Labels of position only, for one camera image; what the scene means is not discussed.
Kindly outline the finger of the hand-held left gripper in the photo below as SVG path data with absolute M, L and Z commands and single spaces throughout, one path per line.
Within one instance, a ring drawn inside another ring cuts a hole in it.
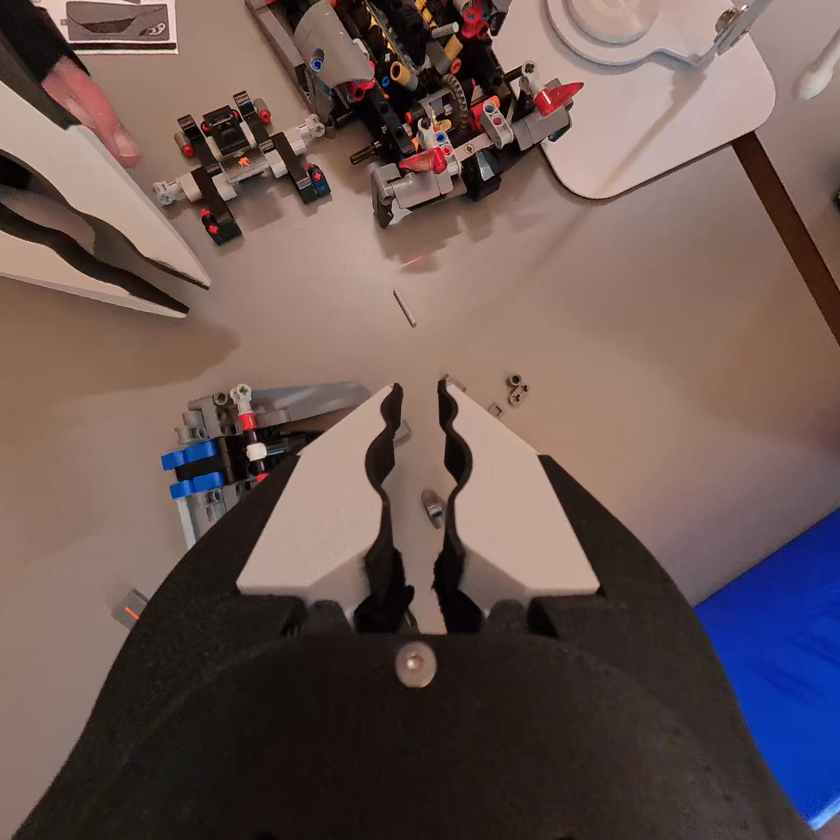
M 111 226 L 43 192 L 3 189 L 2 276 L 113 306 L 183 319 L 185 282 L 142 257 Z
M 102 221 L 153 265 L 208 289 L 211 280 L 180 236 L 92 131 L 62 129 L 2 83 L 2 164 L 26 186 L 89 221 Z

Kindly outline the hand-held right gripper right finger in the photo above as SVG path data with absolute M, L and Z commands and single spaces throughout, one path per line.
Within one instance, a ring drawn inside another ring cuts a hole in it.
M 452 381 L 437 403 L 455 482 L 433 580 L 446 632 L 477 633 L 502 602 L 599 592 L 546 460 Z

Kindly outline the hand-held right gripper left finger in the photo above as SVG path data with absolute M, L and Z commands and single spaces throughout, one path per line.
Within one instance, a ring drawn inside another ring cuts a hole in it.
M 402 408 L 402 387 L 387 385 L 301 451 L 238 577 L 241 594 L 332 602 L 362 632 L 409 627 L 414 588 L 384 488 Z

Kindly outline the grey winged lego assembly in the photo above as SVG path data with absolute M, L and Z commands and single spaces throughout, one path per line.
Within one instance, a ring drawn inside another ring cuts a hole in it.
M 329 431 L 284 434 L 280 424 L 261 425 L 261 417 L 248 410 L 233 426 L 238 434 L 197 437 L 162 456 L 163 469 L 177 477 L 171 497 L 195 533 L 192 550 L 225 545 L 248 560 L 297 457 Z

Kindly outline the dark grey orange-striped lego tile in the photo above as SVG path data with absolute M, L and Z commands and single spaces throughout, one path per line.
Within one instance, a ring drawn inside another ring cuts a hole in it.
M 130 590 L 111 610 L 111 616 L 128 631 L 140 620 L 150 599 L 137 589 Z

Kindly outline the large lego vehicle build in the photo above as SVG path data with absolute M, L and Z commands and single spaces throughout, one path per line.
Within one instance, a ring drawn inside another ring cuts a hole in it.
M 364 124 L 373 212 L 388 228 L 456 195 L 478 202 L 571 128 L 581 81 L 510 69 L 493 45 L 511 2 L 250 1 L 250 16 L 326 131 Z

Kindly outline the person's left hand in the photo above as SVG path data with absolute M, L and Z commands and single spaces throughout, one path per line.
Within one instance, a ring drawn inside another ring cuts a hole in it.
M 41 83 L 47 94 L 92 131 L 124 167 L 133 168 L 142 153 L 125 129 L 99 84 L 73 60 L 62 57 Z

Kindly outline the printed sticker sheet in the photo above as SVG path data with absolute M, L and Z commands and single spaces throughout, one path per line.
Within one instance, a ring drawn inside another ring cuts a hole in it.
M 34 1 L 81 55 L 177 55 L 174 1 Z

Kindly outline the blue plastic bin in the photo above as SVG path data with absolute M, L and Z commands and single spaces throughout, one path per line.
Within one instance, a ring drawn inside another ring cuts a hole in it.
M 767 764 L 822 828 L 839 809 L 839 510 L 696 614 Z

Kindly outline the clear plastic disc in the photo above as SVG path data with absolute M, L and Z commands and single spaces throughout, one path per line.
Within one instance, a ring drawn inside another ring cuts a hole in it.
M 554 32 L 577 56 L 606 67 L 649 57 L 660 1 L 546 1 Z

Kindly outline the small black lego frame assembly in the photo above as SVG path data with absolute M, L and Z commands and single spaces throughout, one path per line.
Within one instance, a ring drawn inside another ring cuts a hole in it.
M 201 206 L 201 221 L 216 246 L 242 236 L 230 209 L 237 187 L 259 176 L 288 178 L 301 201 L 309 206 L 331 195 L 322 168 L 307 159 L 310 142 L 320 140 L 326 128 L 310 113 L 285 130 L 273 128 L 266 103 L 246 91 L 234 94 L 234 105 L 178 119 L 174 140 L 181 154 L 194 163 L 187 173 L 171 181 L 155 182 L 152 192 L 163 207 L 179 202 Z

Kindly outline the white rounded base plate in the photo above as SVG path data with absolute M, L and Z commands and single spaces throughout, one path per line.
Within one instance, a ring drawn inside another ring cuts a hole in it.
M 566 2 L 511 3 L 497 57 L 534 60 L 545 80 L 581 81 L 571 127 L 541 152 L 560 182 L 591 200 L 618 196 L 762 126 L 774 109 L 769 68 L 750 35 L 721 55 L 719 18 L 744 2 L 659 2 L 650 29 L 608 45 L 586 34 Z

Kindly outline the metal bracket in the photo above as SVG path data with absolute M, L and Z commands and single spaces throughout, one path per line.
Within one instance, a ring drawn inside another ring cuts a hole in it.
M 738 2 L 724 10 L 716 22 L 716 37 L 708 50 L 711 57 L 722 56 L 745 36 L 772 1 Z

